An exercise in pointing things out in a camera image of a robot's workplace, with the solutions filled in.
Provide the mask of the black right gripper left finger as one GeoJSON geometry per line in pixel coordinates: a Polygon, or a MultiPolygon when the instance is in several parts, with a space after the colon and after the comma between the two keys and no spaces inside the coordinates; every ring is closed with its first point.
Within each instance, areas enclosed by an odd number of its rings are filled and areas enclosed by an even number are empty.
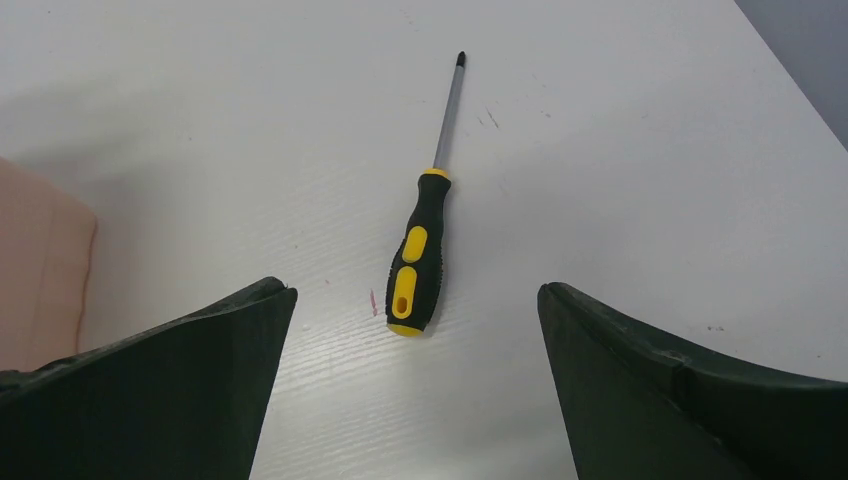
{"type": "Polygon", "coordinates": [[[298,299],[274,277],[1,375],[5,479],[246,479],[298,299]]]}

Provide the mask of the yellow black screwdriver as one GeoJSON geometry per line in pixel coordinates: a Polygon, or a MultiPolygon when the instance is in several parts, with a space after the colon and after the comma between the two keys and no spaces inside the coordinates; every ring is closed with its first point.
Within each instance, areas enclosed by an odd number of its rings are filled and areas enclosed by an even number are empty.
{"type": "Polygon", "coordinates": [[[417,181],[417,200],[393,257],[385,299],[388,329],[403,337],[424,333],[434,317],[443,279],[444,211],[452,181],[452,148],[467,55],[457,55],[433,164],[417,181]]]}

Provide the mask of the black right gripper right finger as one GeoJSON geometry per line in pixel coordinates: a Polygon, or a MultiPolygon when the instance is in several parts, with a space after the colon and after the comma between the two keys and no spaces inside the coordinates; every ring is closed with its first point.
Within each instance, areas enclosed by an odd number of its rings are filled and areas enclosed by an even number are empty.
{"type": "Polygon", "coordinates": [[[565,283],[537,310],[582,479],[843,479],[847,386],[708,349],[565,283]]]}

